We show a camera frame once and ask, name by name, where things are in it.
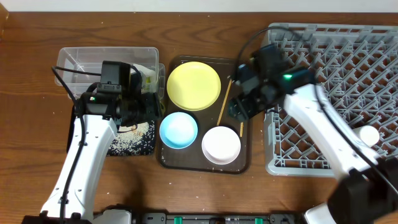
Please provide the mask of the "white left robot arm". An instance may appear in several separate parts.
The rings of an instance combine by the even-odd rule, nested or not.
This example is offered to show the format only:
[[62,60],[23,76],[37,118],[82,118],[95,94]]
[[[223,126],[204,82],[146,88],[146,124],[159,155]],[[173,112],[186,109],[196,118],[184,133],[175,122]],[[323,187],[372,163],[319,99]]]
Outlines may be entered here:
[[108,149],[120,126],[162,117],[155,93],[142,93],[146,74],[128,64],[104,66],[100,81],[73,98],[75,120],[67,157],[50,197],[23,223],[134,223],[134,212],[116,205],[94,214],[95,193]]

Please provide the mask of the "white cup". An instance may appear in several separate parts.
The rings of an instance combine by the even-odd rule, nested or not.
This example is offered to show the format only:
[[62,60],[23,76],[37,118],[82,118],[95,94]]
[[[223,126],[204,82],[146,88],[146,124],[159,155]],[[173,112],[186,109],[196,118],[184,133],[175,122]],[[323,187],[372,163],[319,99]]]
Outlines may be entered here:
[[365,125],[355,128],[353,131],[369,147],[373,147],[380,140],[379,132],[373,126]]

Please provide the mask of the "light blue bowl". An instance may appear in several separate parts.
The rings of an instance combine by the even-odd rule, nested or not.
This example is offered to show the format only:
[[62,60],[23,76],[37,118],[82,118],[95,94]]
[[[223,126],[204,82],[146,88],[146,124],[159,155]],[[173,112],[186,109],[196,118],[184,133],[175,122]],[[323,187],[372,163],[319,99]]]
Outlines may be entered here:
[[198,125],[189,114],[174,112],[162,120],[159,134],[167,147],[184,149],[195,141],[198,134]]

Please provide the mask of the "white rice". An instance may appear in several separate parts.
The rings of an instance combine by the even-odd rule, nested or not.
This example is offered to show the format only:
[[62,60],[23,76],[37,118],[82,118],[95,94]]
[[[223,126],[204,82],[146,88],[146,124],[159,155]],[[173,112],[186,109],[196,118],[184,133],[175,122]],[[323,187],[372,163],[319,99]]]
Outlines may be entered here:
[[154,121],[120,126],[116,138],[108,149],[108,156],[147,156],[155,149]]

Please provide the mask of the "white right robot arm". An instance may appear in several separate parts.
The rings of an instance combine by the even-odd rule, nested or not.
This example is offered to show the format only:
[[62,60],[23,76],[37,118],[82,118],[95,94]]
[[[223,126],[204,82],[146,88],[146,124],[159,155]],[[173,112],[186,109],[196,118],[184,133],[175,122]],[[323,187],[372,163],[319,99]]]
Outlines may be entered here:
[[304,214],[306,223],[372,223],[397,211],[397,159],[382,159],[336,112],[305,67],[270,70],[265,79],[245,64],[232,77],[243,92],[228,113],[249,120],[282,103],[330,164],[338,185],[329,199]]

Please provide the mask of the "white tissue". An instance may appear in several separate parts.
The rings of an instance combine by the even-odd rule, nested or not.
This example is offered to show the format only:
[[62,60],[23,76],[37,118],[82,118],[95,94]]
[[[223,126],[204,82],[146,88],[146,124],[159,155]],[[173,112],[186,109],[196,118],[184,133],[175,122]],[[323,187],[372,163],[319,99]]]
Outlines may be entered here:
[[141,72],[142,74],[142,79],[146,82],[146,77],[151,77],[152,82],[156,81],[156,72],[154,70],[151,70],[143,65],[139,64],[134,64],[134,66]]

